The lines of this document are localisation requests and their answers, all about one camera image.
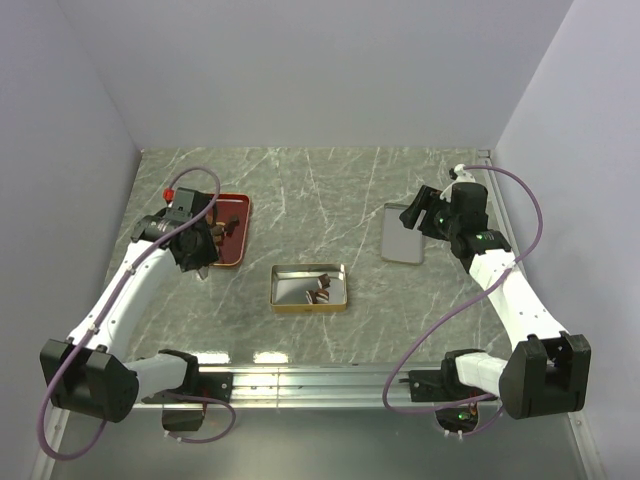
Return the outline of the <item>dark cube chocolate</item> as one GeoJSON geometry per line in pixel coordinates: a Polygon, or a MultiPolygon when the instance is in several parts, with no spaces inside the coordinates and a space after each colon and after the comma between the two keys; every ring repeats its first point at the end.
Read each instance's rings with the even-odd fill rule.
{"type": "Polygon", "coordinates": [[[327,289],[331,285],[331,278],[328,274],[323,274],[318,278],[318,284],[321,289],[327,289]]]}

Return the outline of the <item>round brown chocolate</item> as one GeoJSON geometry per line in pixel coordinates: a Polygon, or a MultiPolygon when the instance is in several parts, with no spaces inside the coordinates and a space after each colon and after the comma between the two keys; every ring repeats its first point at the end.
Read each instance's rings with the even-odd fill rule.
{"type": "Polygon", "coordinates": [[[318,304],[326,304],[329,302],[330,294],[326,289],[318,289],[315,291],[315,299],[318,304]]]}

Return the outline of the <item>brown oval chocolate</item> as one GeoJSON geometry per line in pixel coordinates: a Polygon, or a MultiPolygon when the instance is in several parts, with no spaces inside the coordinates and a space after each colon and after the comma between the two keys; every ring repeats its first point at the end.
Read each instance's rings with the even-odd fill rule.
{"type": "Polygon", "coordinates": [[[222,245],[226,236],[226,232],[223,226],[215,225],[211,228],[211,235],[216,245],[222,245]]]}

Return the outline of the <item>metal tongs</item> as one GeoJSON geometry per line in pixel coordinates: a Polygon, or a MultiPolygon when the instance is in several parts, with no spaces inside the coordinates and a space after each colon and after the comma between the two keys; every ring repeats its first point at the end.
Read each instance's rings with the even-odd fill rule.
{"type": "MultiPolygon", "coordinates": [[[[224,227],[224,225],[223,225],[223,224],[219,224],[219,223],[216,221],[216,217],[215,217],[215,214],[214,214],[214,213],[208,214],[208,215],[206,216],[206,221],[207,221],[207,224],[208,224],[208,227],[209,227],[209,231],[210,231],[210,233],[211,233],[211,228],[212,228],[213,226],[215,226],[215,225],[221,225],[221,226],[223,226],[223,227],[224,227]]],[[[218,257],[221,257],[221,256],[222,256],[222,254],[220,253],[220,248],[221,248],[221,246],[222,246],[222,245],[216,245],[216,244],[214,243],[214,246],[215,246],[216,253],[217,253],[218,257]]],[[[199,275],[199,278],[200,278],[201,280],[205,280],[205,279],[209,276],[209,268],[210,268],[213,264],[214,264],[214,262],[211,262],[209,265],[207,265],[207,266],[205,266],[205,267],[202,267],[202,268],[198,271],[198,275],[199,275]]]]}

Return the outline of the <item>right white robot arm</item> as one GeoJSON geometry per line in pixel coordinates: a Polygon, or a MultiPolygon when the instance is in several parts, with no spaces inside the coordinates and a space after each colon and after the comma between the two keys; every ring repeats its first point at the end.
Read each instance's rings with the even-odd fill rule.
{"type": "Polygon", "coordinates": [[[572,335],[539,300],[517,265],[506,237],[488,226],[488,191],[456,182],[440,191],[422,186],[400,215],[407,229],[445,241],[486,294],[512,353],[506,360],[477,350],[458,350],[441,363],[440,386],[451,400],[471,392],[502,400],[514,419],[579,411],[587,393],[591,346],[572,335]]]}

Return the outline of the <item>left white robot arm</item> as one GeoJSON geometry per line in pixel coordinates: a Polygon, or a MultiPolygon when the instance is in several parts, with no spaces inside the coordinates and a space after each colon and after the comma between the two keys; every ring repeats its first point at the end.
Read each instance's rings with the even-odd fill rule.
{"type": "Polygon", "coordinates": [[[188,402],[199,394],[199,363],[192,354],[164,349],[130,363],[124,357],[161,281],[173,270],[199,271],[217,260],[207,221],[216,201],[214,194],[178,188],[165,208],[136,224],[96,305],[65,340],[49,340],[40,352],[46,405],[119,423],[144,398],[167,391],[188,402]]]}

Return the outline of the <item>dark chocolate block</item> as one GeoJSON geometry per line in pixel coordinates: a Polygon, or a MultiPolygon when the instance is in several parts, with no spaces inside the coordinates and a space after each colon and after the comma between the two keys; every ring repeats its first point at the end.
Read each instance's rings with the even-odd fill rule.
{"type": "Polygon", "coordinates": [[[235,229],[239,226],[240,219],[238,215],[231,216],[224,224],[223,230],[227,236],[231,236],[235,229]]]}

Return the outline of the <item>red rectangular tray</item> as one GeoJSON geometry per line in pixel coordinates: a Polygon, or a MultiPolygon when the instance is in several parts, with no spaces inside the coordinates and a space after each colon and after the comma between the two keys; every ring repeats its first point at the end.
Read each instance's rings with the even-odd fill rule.
{"type": "Polygon", "coordinates": [[[207,215],[214,213],[216,221],[223,225],[233,215],[238,215],[240,219],[240,224],[234,233],[231,236],[225,236],[220,248],[222,256],[218,257],[212,267],[231,268],[241,264],[246,250],[251,208],[251,200],[247,195],[221,193],[215,206],[207,212],[207,215]]]}

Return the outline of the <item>grey tin lid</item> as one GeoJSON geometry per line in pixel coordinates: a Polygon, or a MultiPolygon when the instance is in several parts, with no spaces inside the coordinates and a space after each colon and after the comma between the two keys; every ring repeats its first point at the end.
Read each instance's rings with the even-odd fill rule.
{"type": "Polygon", "coordinates": [[[420,265],[424,261],[424,239],[419,231],[406,229],[400,215],[407,205],[386,203],[383,207],[381,258],[384,261],[420,265]]]}

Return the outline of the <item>gold tin box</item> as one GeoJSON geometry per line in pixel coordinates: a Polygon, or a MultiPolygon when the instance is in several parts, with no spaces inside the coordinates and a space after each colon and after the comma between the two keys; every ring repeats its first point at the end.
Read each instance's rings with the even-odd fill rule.
{"type": "Polygon", "coordinates": [[[274,265],[270,273],[269,304],[278,314],[338,313],[348,305],[347,269],[341,263],[299,263],[274,265]],[[321,289],[318,278],[328,274],[331,285],[326,304],[309,304],[308,290],[321,289]]]}

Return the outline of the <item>aluminium rail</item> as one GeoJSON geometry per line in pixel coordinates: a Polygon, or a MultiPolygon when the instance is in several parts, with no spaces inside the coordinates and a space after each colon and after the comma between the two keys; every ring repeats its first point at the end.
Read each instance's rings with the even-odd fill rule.
{"type": "MultiPolygon", "coordinates": [[[[201,388],[236,409],[381,408],[390,364],[329,364],[315,366],[252,364],[205,365],[201,388]]],[[[388,402],[395,408],[429,408],[461,401],[481,392],[468,388],[452,396],[439,381],[433,362],[407,365],[394,378],[388,402]]]]}

